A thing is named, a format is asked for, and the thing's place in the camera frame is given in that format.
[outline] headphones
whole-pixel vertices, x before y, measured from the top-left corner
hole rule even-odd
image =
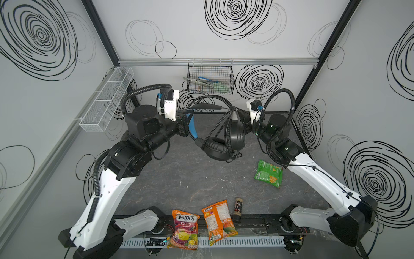
[[[239,152],[245,146],[245,127],[240,119],[236,107],[231,105],[231,103],[218,95],[207,95],[195,99],[193,102],[200,102],[204,98],[215,98],[224,102],[228,107],[228,111],[223,115],[223,117],[216,124],[215,128],[207,135],[205,139],[196,138],[195,144],[200,147],[207,156],[218,161],[227,161],[234,160],[238,157],[241,157]],[[215,137],[211,137],[213,131],[222,124],[219,131],[216,133]],[[225,127],[224,139],[218,138],[218,134],[221,129]]]

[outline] green snack bag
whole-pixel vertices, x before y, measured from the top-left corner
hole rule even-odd
[[[283,169],[281,167],[266,163],[263,160],[259,160],[258,171],[255,175],[255,179],[263,182],[267,182],[277,188],[280,188],[282,183]]]

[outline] black frame post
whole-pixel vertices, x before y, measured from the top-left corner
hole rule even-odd
[[[347,26],[349,20],[351,19],[352,15],[354,14],[360,2],[361,0],[350,0],[349,1],[347,7],[345,8],[344,13],[339,19],[334,31],[332,32],[331,36],[328,39],[328,42],[326,43],[325,47],[322,50],[322,53],[319,56],[318,65],[312,69],[311,73],[309,74],[308,78],[305,81],[305,84],[303,85],[301,91],[296,97],[296,101],[295,101],[296,109],[299,107],[299,104],[301,103],[307,91],[311,87],[313,81],[315,80],[316,76],[318,75],[319,71],[324,65],[326,59],[328,58],[329,54],[334,48],[336,42],[338,41],[339,37],[341,36],[342,32],[344,31],[345,27]]]
[[[112,64],[114,66],[119,66],[118,55],[116,54],[115,48],[113,47],[111,40],[109,39],[109,36],[101,21],[101,18],[99,18],[98,12],[96,11],[94,4],[92,3],[92,0],[82,0],[82,3],[83,3],[83,6],[85,6],[86,12],[88,13],[89,18],[91,19],[96,29],[96,32],[101,38],[102,44],[105,47],[106,52],[108,53],[108,56],[112,61]],[[131,92],[131,91],[132,91],[132,88],[128,86],[127,92]],[[135,107],[138,107],[140,105],[137,98],[131,98],[131,101]]]

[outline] snack package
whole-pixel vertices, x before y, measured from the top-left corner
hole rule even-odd
[[[210,246],[225,237],[238,234],[230,217],[227,200],[217,202],[201,211],[207,223]]]
[[[263,160],[259,160],[258,170],[255,175],[255,179],[263,182],[267,182],[277,188],[280,188],[282,183],[283,169],[281,167],[266,163]]]
[[[184,211],[173,211],[175,231],[170,238],[167,248],[178,247],[189,250],[197,249],[197,220],[199,215],[194,215]]]

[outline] dark marble surface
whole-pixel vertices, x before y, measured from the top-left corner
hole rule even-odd
[[[205,137],[221,116],[196,114],[199,136]],[[289,138],[300,145],[293,128]],[[155,155],[161,156],[165,148],[166,144]],[[150,206],[157,206],[166,214],[174,209],[201,214],[201,209],[208,205],[226,199],[233,204],[236,197],[244,200],[243,214],[280,213],[290,204],[316,209],[329,207],[313,188],[287,169],[279,189],[255,180],[258,161],[271,162],[271,159],[262,153],[252,133],[246,136],[246,146],[241,152],[243,157],[231,163],[216,161],[190,137],[174,136],[168,155],[162,160],[153,159],[144,167],[115,215],[134,215]]]

